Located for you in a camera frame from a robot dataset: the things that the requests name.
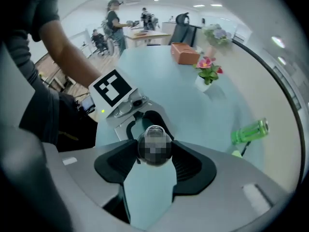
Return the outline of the pink flowers in white pot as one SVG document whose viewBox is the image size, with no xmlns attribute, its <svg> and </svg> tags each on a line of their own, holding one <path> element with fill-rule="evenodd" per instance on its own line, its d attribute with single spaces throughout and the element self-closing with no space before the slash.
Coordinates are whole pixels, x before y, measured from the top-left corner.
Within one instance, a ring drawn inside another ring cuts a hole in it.
<svg viewBox="0 0 309 232">
<path fill-rule="evenodd" d="M 223 74 L 221 66 L 215 64 L 216 58 L 203 56 L 201 60 L 194 64 L 193 67 L 197 71 L 195 86 L 201 92 L 206 92 L 214 81 L 219 79 L 219 75 Z"/>
</svg>

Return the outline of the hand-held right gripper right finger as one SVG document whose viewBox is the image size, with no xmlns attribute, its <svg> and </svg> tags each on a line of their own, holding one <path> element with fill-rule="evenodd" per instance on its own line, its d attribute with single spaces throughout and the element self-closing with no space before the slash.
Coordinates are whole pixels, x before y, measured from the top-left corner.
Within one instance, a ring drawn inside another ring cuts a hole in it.
<svg viewBox="0 0 309 232">
<path fill-rule="evenodd" d="M 290 194 L 248 161 L 185 142 L 216 165 L 212 183 L 195 196 L 177 196 L 148 232 L 257 232 L 282 211 Z"/>
</svg>

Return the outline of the person's clothed body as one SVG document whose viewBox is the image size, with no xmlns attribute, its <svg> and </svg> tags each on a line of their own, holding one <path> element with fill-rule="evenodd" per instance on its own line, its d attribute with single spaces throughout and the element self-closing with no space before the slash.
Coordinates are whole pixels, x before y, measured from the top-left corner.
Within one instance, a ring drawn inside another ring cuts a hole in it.
<svg viewBox="0 0 309 232">
<path fill-rule="evenodd" d="M 44 85 L 31 60 L 28 38 L 42 42 L 39 29 L 60 21 L 58 0 L 0 0 L 0 8 L 0 41 L 35 91 L 20 127 L 60 152 L 94 147 L 97 122 L 80 112 L 73 96 Z"/>
</svg>

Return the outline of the black waist device with screen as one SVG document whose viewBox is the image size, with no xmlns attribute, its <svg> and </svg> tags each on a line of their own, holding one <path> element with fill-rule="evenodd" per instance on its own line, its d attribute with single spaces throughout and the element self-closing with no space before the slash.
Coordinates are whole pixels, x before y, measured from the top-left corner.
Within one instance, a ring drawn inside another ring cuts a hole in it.
<svg viewBox="0 0 309 232">
<path fill-rule="evenodd" d="M 95 104 L 91 96 L 88 96 L 87 98 L 83 99 L 80 105 L 86 114 L 89 114 L 95 110 Z"/>
</svg>

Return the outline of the wooden desk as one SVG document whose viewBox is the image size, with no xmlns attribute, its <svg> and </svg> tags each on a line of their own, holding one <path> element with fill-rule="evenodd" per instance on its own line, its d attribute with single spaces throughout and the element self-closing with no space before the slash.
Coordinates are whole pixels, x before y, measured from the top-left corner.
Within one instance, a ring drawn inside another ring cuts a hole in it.
<svg viewBox="0 0 309 232">
<path fill-rule="evenodd" d="M 153 30 L 130 30 L 125 34 L 126 43 L 133 47 L 141 46 L 143 42 L 148 44 L 149 40 L 161 40 L 163 45 L 167 45 L 170 38 L 171 34 Z"/>
</svg>

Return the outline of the person's left forearm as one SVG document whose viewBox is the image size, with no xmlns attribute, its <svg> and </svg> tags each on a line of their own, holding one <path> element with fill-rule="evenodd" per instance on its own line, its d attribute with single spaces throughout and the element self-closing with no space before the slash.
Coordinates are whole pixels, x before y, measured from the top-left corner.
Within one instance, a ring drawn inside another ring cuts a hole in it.
<svg viewBox="0 0 309 232">
<path fill-rule="evenodd" d="M 69 41 L 60 21 L 44 24 L 39 36 L 53 61 L 78 84 L 88 88 L 101 76 L 82 51 Z"/>
</svg>

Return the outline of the small steel cup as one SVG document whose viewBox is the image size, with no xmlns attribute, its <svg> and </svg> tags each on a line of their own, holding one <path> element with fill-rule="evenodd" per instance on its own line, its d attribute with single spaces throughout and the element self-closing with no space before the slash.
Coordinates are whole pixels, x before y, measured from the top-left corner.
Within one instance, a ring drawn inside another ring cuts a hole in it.
<svg viewBox="0 0 309 232">
<path fill-rule="evenodd" d="M 146 129 L 144 133 L 144 137 L 145 138 L 165 138 L 166 132 L 159 125 L 151 125 Z"/>
</svg>

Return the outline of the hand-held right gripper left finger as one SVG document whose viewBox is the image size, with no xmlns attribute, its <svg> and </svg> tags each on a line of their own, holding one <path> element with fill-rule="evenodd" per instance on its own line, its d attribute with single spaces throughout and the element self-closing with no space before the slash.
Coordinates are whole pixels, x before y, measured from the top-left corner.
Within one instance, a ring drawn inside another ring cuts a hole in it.
<svg viewBox="0 0 309 232">
<path fill-rule="evenodd" d="M 59 155 L 73 180 L 96 205 L 118 220 L 130 222 L 124 180 L 137 159 L 136 140 Z"/>
</svg>

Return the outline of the orange box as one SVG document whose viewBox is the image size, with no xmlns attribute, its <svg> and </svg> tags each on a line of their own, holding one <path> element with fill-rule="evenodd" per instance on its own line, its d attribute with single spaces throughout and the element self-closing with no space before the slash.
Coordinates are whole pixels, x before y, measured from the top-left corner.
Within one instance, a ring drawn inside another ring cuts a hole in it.
<svg viewBox="0 0 309 232">
<path fill-rule="evenodd" d="M 197 64 L 200 57 L 200 54 L 186 43 L 172 43 L 171 55 L 176 63 L 181 65 Z"/>
</svg>

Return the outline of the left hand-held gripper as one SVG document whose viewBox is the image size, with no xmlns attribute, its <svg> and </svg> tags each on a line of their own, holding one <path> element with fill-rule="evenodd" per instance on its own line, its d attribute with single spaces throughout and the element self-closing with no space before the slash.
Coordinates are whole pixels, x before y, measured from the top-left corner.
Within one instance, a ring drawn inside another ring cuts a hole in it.
<svg viewBox="0 0 309 232">
<path fill-rule="evenodd" d="M 120 141 L 138 139 L 145 131 L 142 119 L 161 126 L 174 139 L 162 118 L 163 107 L 151 100 L 124 71 L 114 69 L 99 77 L 89 86 L 89 91 L 99 116 L 98 126 L 116 127 Z M 142 119 L 130 118 L 136 112 L 144 113 Z"/>
</svg>

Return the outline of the pink vase of pale flowers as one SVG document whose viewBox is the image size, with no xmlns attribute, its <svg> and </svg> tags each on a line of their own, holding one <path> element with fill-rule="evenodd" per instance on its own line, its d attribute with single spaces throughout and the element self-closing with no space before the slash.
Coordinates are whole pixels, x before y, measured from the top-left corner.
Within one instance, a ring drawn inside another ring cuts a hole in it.
<svg viewBox="0 0 309 232">
<path fill-rule="evenodd" d="M 207 57 L 213 58 L 218 51 L 225 51 L 232 42 L 231 33 L 225 31 L 219 24 L 210 24 L 202 28 L 208 47 L 205 52 Z"/>
</svg>

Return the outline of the green plastic bottle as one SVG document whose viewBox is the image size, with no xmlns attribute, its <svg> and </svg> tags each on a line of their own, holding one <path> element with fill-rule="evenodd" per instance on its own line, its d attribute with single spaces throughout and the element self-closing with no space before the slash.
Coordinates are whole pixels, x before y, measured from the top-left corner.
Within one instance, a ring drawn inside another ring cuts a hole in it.
<svg viewBox="0 0 309 232">
<path fill-rule="evenodd" d="M 233 145 L 251 142 L 269 134 L 269 125 L 266 118 L 260 119 L 248 126 L 231 133 Z"/>
</svg>

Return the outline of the black office chair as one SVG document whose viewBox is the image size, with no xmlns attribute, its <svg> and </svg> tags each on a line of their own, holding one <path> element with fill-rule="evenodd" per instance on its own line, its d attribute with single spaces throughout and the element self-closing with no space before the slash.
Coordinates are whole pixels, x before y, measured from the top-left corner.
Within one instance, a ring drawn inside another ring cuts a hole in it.
<svg viewBox="0 0 309 232">
<path fill-rule="evenodd" d="M 179 14 L 176 17 L 176 26 L 173 32 L 173 35 L 169 41 L 169 45 L 172 43 L 182 43 L 188 33 L 188 29 L 190 26 L 190 19 L 188 16 L 188 12 Z"/>
</svg>

